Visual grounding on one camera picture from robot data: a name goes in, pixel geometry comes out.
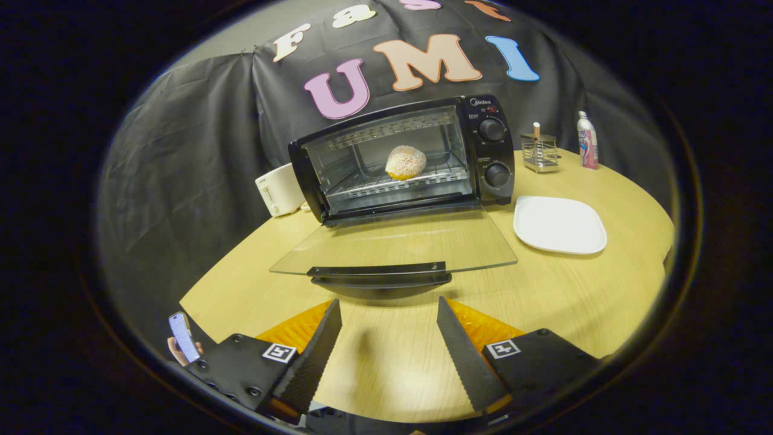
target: bread roll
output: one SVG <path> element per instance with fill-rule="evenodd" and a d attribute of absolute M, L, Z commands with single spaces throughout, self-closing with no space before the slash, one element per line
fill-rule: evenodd
<path fill-rule="evenodd" d="M 409 180 L 424 170 L 427 156 L 413 146 L 401 145 L 392 150 L 386 159 L 386 173 L 395 180 Z"/>

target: smartphone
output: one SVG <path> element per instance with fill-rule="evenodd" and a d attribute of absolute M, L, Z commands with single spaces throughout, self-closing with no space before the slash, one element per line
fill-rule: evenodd
<path fill-rule="evenodd" d="M 172 333 L 175 335 L 177 345 L 188 359 L 188 362 L 194 362 L 199 359 L 199 351 L 196 350 L 196 345 L 193 343 L 191 328 L 186 314 L 178 311 L 169 316 L 169 326 L 172 327 Z"/>

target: black cloth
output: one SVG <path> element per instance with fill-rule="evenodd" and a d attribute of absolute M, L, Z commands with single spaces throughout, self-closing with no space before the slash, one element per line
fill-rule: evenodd
<path fill-rule="evenodd" d="M 121 123 L 100 178 L 100 253 L 114 302 L 153 348 L 168 353 L 167 317 L 180 309 L 179 300 L 270 217 L 254 180 L 289 163 L 290 141 L 337 122 L 320 115 L 304 84 L 330 73 L 336 99 L 348 101 L 351 88 L 335 68 L 352 58 L 363 59 L 370 91 L 366 107 L 353 116 L 412 101 L 494 94 L 514 132 L 529 132 L 539 122 L 561 148 L 577 152 L 577 112 L 586 110 L 597 129 L 600 162 L 671 211 L 669 160 L 645 107 L 559 33 L 512 9 L 500 7 L 512 19 L 504 22 L 461 0 L 445 1 L 434 11 L 410 11 L 399 2 L 363 3 L 376 16 L 340 29 L 332 27 L 337 11 L 308 11 L 312 27 L 278 63 L 273 43 L 266 42 L 253 53 L 171 70 L 150 85 Z M 437 33 L 459 36 L 483 77 L 450 82 L 441 75 L 436 84 L 422 77 L 418 89 L 394 91 L 389 62 L 373 46 L 402 39 L 426 50 Z M 540 79 L 508 77 L 506 60 L 486 36 L 514 39 Z M 519 140 L 514 147 L 519 149 Z M 192 326 L 205 348 L 212 345 L 193 321 Z"/>
<path fill-rule="evenodd" d="M 128 112 L 104 164 L 97 230 L 107 288 L 165 355 L 179 300 L 270 217 L 254 184 L 271 166 L 251 64 L 216 57 L 163 74 Z M 213 344 L 191 326 L 205 349 Z"/>

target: hand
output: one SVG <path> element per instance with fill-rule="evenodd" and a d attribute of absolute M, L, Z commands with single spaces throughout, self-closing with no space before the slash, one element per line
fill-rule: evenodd
<path fill-rule="evenodd" d="M 174 355 L 175 359 L 178 363 L 180 363 L 181 366 L 185 367 L 186 365 L 190 364 L 190 361 L 188 361 L 188 358 L 186 358 L 186 355 L 182 353 L 182 349 L 180 349 L 180 345 L 177 344 L 177 339 L 174 337 L 169 337 L 166 339 L 166 344 L 169 346 L 169 351 Z M 196 350 L 199 351 L 199 355 L 204 354 L 204 347 L 202 347 L 201 343 L 198 341 L 196 342 Z"/>

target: spray bottle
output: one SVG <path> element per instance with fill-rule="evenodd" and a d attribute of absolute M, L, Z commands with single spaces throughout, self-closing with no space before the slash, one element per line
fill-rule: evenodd
<path fill-rule="evenodd" d="M 580 111 L 580 120 L 577 121 L 577 137 L 580 139 L 580 162 L 582 166 L 598 169 L 598 142 L 596 129 L 587 119 L 584 111 Z"/>

